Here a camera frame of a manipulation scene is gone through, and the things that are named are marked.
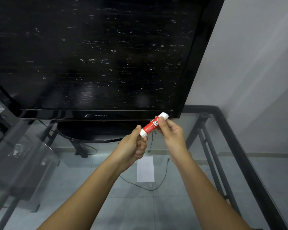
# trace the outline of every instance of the red glue stick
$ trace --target red glue stick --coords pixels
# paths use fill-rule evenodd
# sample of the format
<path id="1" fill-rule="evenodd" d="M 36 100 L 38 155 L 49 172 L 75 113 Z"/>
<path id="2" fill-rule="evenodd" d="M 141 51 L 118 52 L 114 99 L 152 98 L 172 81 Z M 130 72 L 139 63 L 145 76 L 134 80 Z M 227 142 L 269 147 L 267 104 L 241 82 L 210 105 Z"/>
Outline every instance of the red glue stick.
<path id="1" fill-rule="evenodd" d="M 162 112 L 160 115 L 158 115 L 156 118 L 154 118 L 153 121 L 151 121 L 149 124 L 147 124 L 145 127 L 142 128 L 140 131 L 140 135 L 144 138 L 146 137 L 150 132 L 156 129 L 156 127 L 159 125 L 158 119 L 159 117 L 163 117 L 165 120 L 169 118 L 169 115 Z"/>

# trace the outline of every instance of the black cable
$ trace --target black cable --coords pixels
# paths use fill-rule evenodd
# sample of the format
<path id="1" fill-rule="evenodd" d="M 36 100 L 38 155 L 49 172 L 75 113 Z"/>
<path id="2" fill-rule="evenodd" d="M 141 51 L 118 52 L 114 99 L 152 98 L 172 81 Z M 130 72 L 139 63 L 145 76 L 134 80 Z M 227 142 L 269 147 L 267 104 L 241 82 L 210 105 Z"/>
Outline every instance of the black cable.
<path id="1" fill-rule="evenodd" d="M 164 181 L 164 179 L 165 179 L 165 177 L 166 177 L 168 164 L 169 164 L 169 158 L 167 159 L 165 175 L 164 175 L 164 178 L 163 178 L 162 182 Z M 158 185 L 158 187 L 155 188 L 155 189 L 146 189 L 146 188 L 141 187 L 141 186 L 139 186 L 139 185 L 137 185 L 137 184 L 134 184 L 134 183 L 131 183 L 131 182 L 126 181 L 126 180 L 125 180 L 124 178 L 122 178 L 120 175 L 119 175 L 119 177 L 120 177 L 121 179 L 123 179 L 123 180 L 124 180 L 125 182 L 127 182 L 127 183 L 130 183 L 130 184 L 132 184 L 132 185 L 136 185 L 136 186 L 138 186 L 138 187 L 140 187 L 140 188 L 142 188 L 142 189 L 148 190 L 148 191 L 154 191 L 154 190 L 158 189 L 158 188 L 161 186 L 161 184 L 162 184 L 162 182 L 161 182 L 160 185 Z"/>
<path id="2" fill-rule="evenodd" d="M 38 119 L 38 121 L 40 121 L 45 127 L 47 127 L 47 125 L 46 124 L 44 124 L 41 120 L 39 120 Z M 83 144 L 83 145 L 85 145 L 85 146 L 88 146 L 88 147 L 90 147 L 90 148 L 92 148 L 92 149 L 95 149 L 96 150 L 96 152 L 98 152 L 97 151 L 97 149 L 96 148 L 94 148 L 94 147 L 92 147 L 92 146 L 89 146 L 89 145 L 87 145 L 87 144 L 85 144 L 85 143 L 81 143 L 81 142 L 78 142 L 78 143 L 80 143 L 80 144 Z"/>
<path id="3" fill-rule="evenodd" d="M 150 148 L 148 150 L 148 152 L 151 152 L 151 146 L 153 145 L 153 140 L 154 140 L 154 134 L 151 134 L 151 144 L 150 144 Z"/>

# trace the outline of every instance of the white glue stick cap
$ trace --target white glue stick cap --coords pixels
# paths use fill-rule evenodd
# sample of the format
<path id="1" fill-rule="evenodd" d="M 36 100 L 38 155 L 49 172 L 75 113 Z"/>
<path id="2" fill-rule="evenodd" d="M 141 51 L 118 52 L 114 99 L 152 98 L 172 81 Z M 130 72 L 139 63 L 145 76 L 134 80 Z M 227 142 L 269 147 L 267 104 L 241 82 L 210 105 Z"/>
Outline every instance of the white glue stick cap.
<path id="1" fill-rule="evenodd" d="M 169 115 L 167 113 L 162 112 L 158 117 L 163 117 L 165 120 L 169 118 Z"/>
<path id="2" fill-rule="evenodd" d="M 147 133 L 142 129 L 140 131 L 140 136 L 142 136 L 143 138 L 147 136 Z"/>

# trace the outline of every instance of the hand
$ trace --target hand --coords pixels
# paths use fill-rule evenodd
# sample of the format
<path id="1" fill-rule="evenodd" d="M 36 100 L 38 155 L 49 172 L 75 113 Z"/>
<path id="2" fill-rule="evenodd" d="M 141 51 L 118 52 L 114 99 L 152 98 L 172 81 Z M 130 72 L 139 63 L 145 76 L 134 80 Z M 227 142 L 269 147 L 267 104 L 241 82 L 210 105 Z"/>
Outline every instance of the hand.
<path id="1" fill-rule="evenodd" d="M 164 136 L 170 158 L 175 163 L 179 156 L 188 153 L 182 127 L 171 120 L 164 120 L 163 117 L 159 118 L 158 123 L 157 130 Z"/>
<path id="2" fill-rule="evenodd" d="M 130 135 L 126 135 L 116 149 L 111 153 L 116 159 L 119 160 L 120 172 L 128 169 L 136 160 L 143 157 L 147 147 L 147 137 L 142 138 L 139 134 L 142 127 L 138 125 Z"/>

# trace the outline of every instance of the red label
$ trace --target red label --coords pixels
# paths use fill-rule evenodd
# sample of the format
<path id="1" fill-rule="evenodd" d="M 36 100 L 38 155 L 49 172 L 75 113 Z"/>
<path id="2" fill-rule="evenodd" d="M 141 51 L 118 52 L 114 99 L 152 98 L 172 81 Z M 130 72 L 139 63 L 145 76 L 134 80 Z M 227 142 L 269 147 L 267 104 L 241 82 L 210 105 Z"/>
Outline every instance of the red label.
<path id="1" fill-rule="evenodd" d="M 151 131 L 155 130 L 156 127 L 159 125 L 158 123 L 159 117 L 157 116 L 153 121 L 151 121 L 149 124 L 147 124 L 145 127 L 143 127 L 143 130 L 149 134 Z"/>

